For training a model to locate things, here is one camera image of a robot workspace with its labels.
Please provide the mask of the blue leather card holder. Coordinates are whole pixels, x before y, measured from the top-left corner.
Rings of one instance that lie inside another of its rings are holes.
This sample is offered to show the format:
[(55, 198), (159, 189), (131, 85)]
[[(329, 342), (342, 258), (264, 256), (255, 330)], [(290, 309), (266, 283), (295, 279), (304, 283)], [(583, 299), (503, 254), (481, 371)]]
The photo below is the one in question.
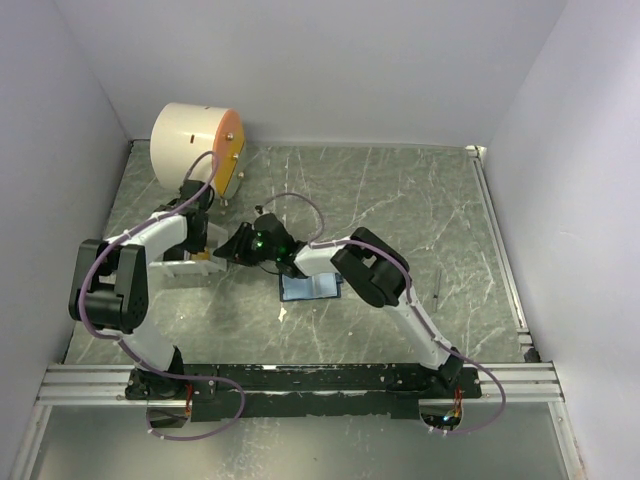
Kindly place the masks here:
[(304, 279), (279, 276), (279, 295), (282, 302), (294, 302), (341, 297), (342, 277), (324, 273)]

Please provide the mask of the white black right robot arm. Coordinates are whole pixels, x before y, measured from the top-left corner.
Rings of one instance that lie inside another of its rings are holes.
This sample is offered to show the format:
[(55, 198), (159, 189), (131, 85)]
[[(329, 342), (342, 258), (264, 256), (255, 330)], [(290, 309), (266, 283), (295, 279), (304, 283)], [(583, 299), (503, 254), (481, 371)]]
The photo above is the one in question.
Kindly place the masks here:
[(459, 384), (463, 361), (439, 332), (418, 295), (407, 261), (370, 230), (324, 243), (302, 242), (273, 214), (244, 222), (214, 255), (246, 267), (272, 262), (292, 279), (338, 274), (368, 305), (385, 311), (409, 340), (423, 367), (426, 390), (443, 398)]

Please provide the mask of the white plastic card tray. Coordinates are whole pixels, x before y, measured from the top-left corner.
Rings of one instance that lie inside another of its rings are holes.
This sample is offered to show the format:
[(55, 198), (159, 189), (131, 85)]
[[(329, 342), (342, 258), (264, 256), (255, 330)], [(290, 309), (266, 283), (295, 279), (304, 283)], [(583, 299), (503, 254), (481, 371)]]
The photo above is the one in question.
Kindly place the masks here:
[(180, 246), (174, 246), (151, 262), (148, 269), (171, 278), (183, 275), (208, 276), (213, 273), (226, 272), (227, 261), (214, 256), (213, 252), (228, 239), (229, 234), (226, 229), (209, 223), (203, 251), (190, 253)]

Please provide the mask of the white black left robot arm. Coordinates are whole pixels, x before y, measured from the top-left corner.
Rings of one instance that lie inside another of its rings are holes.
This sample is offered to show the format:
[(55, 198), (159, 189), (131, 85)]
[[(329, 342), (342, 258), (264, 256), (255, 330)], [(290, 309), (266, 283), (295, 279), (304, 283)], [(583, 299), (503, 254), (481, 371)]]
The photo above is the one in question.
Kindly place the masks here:
[(69, 296), (71, 318), (94, 337), (112, 340), (136, 363), (130, 399), (173, 399), (187, 385), (182, 354), (147, 319), (149, 265), (157, 259), (193, 267), (207, 255), (213, 188), (185, 180), (179, 197), (118, 236), (85, 240), (78, 249)]

